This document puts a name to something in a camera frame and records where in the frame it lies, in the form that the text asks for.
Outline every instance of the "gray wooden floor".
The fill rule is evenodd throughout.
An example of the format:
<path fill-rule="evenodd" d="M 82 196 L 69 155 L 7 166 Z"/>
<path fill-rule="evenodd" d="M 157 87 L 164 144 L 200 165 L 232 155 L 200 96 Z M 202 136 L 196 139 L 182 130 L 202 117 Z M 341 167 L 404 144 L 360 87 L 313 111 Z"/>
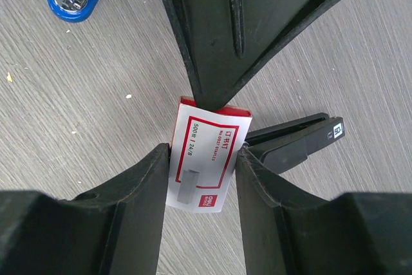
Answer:
<path fill-rule="evenodd" d="M 324 198 L 412 191 L 411 25 L 412 0 L 343 0 L 240 91 L 252 129 L 344 117 L 346 138 L 287 179 Z M 0 0 L 0 76 L 0 189 L 59 198 L 170 141 L 191 94 L 161 0 L 100 0 L 80 24 L 45 0 Z M 166 209 L 158 273 L 245 273 L 234 183 L 220 214 Z"/>

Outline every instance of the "red and white staple box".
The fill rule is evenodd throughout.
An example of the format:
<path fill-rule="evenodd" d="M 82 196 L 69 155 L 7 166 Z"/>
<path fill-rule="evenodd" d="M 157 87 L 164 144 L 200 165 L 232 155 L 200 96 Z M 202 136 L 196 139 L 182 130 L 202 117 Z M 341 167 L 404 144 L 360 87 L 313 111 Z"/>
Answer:
<path fill-rule="evenodd" d="M 193 213 L 220 212 L 251 120 L 249 110 L 225 106 L 212 113 L 182 97 L 166 204 Z"/>

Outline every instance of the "logo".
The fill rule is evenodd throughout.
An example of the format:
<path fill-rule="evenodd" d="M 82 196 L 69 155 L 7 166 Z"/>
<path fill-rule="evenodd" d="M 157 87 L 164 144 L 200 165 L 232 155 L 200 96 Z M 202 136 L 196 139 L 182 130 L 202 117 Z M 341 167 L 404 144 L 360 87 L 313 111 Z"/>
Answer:
<path fill-rule="evenodd" d="M 337 138 L 343 133 L 343 126 L 342 123 L 337 124 L 333 127 L 333 138 Z"/>
<path fill-rule="evenodd" d="M 217 199 L 218 199 L 218 195 L 216 194 L 201 196 L 199 207 L 214 207 Z"/>

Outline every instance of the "black plastic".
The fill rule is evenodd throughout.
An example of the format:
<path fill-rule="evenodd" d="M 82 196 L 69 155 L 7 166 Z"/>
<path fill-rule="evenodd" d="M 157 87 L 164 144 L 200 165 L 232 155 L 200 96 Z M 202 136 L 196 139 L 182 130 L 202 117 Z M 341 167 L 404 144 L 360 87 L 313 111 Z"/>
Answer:
<path fill-rule="evenodd" d="M 73 201 L 0 192 L 0 274 L 155 274 L 168 173 L 160 144 Z"/>
<path fill-rule="evenodd" d="M 163 0 L 196 105 L 211 111 L 222 108 L 267 61 L 339 1 Z"/>
<path fill-rule="evenodd" d="M 248 275 L 412 274 L 412 194 L 347 193 L 327 202 L 245 147 L 236 183 Z"/>
<path fill-rule="evenodd" d="M 342 117 L 320 113 L 253 131 L 246 143 L 260 162 L 279 175 L 344 136 Z"/>

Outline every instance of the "wood grain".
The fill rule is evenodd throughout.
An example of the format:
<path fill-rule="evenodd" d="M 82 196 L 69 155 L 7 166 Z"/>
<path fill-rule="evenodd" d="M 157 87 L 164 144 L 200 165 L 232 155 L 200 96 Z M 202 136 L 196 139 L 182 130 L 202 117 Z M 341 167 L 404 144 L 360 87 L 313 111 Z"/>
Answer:
<path fill-rule="evenodd" d="M 235 97 L 252 129 L 344 117 L 346 138 L 285 178 L 323 198 L 412 191 L 411 17 L 411 0 L 343 0 Z M 0 189 L 59 198 L 170 141 L 178 97 L 190 95 L 161 0 L 100 0 L 80 24 L 45 0 L 0 0 L 0 76 Z M 238 216 L 234 182 L 221 214 L 167 208 L 159 274 L 244 274 Z"/>

